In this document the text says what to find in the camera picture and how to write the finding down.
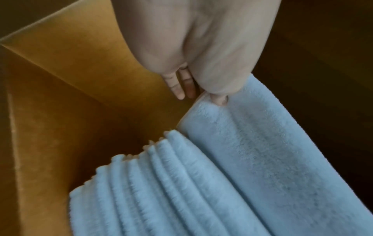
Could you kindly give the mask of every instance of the plush fabric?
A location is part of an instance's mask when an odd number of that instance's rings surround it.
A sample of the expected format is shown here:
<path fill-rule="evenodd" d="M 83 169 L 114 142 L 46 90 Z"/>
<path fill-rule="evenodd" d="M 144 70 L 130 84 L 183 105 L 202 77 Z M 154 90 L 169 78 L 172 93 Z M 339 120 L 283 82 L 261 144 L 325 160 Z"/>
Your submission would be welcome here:
<path fill-rule="evenodd" d="M 178 129 L 226 175 L 273 235 L 373 235 L 372 214 L 254 76 L 226 107 L 202 95 Z"/>
<path fill-rule="evenodd" d="M 101 166 L 70 193 L 74 236 L 269 236 L 218 168 L 170 131 L 132 160 Z"/>

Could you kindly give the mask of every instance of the cardboard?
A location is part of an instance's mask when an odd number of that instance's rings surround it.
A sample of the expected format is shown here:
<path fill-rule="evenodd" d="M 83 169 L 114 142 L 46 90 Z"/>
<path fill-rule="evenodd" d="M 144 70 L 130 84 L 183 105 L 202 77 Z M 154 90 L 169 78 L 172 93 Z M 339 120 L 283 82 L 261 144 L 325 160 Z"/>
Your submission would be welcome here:
<path fill-rule="evenodd" d="M 39 2 L 20 0 L 13 12 Z M 68 4 L 45 3 L 39 17 Z M 254 74 L 372 207 L 366 4 L 283 0 Z M 0 235 L 69 236 L 69 191 L 113 155 L 139 153 L 174 128 L 193 101 L 176 100 L 137 63 L 110 0 L 77 1 L 0 44 Z"/>

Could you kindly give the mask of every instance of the towel fold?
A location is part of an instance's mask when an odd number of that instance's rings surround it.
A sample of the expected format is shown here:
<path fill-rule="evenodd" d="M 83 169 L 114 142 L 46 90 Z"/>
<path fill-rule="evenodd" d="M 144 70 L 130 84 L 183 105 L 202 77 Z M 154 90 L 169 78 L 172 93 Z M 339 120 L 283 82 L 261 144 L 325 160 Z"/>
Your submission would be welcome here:
<path fill-rule="evenodd" d="M 70 193 L 75 236 L 269 236 L 218 168 L 170 131 L 138 158 L 112 158 Z"/>
<path fill-rule="evenodd" d="M 207 94 L 178 125 L 276 236 L 371 236 L 373 216 L 254 76 L 226 107 Z"/>

